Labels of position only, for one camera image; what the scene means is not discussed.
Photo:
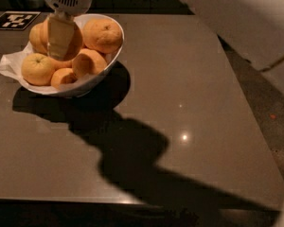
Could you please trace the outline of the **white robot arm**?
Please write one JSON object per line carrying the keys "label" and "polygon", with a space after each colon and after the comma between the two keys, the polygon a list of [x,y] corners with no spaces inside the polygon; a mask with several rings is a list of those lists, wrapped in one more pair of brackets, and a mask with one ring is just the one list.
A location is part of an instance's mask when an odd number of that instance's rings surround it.
{"label": "white robot arm", "polygon": [[252,0],[81,1],[125,14],[132,89],[88,138],[102,175],[151,205],[279,209],[284,180],[222,46],[262,71],[284,29]]}

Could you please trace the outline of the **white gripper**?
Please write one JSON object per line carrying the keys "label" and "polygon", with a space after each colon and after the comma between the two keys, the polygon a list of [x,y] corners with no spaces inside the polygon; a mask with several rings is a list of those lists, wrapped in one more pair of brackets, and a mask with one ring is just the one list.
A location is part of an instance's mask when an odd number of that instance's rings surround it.
{"label": "white gripper", "polygon": [[75,22],[71,16],[84,14],[92,0],[45,0],[58,13],[51,13],[47,20],[48,55],[58,61],[64,61],[75,34]]}

